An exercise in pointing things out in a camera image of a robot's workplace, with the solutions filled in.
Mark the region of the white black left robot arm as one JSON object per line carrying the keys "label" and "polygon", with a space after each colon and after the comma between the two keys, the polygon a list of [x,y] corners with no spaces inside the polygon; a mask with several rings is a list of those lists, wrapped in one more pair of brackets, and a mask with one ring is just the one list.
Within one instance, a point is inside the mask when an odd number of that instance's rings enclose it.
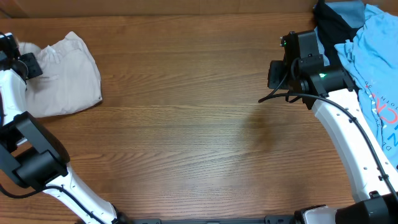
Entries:
{"label": "white black left robot arm", "polygon": [[14,36],[1,34],[1,170],[16,185],[33,188],[24,195],[1,192],[16,199],[51,195],[83,223],[130,223],[77,176],[62,143],[28,112],[26,81],[41,74],[34,55],[22,55]]}

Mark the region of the beige shorts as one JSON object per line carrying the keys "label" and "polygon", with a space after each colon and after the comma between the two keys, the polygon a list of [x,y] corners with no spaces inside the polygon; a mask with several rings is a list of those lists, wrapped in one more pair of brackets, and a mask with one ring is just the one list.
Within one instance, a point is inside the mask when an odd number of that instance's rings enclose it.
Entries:
{"label": "beige shorts", "polygon": [[33,53],[43,74],[27,80],[27,110],[36,118],[73,114],[102,101],[101,75],[83,39],[69,32],[41,49],[19,43],[20,53]]}

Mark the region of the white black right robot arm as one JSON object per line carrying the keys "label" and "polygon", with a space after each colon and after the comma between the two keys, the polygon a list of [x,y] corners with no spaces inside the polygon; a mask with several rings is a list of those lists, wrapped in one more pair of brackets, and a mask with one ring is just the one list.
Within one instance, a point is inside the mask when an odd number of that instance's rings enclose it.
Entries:
{"label": "white black right robot arm", "polygon": [[291,223],[397,223],[397,171],[361,111],[355,85],[343,68],[325,66],[314,31],[280,38],[283,60],[270,64],[265,99],[284,97],[307,106],[329,134],[349,178],[354,204],[295,211]]}

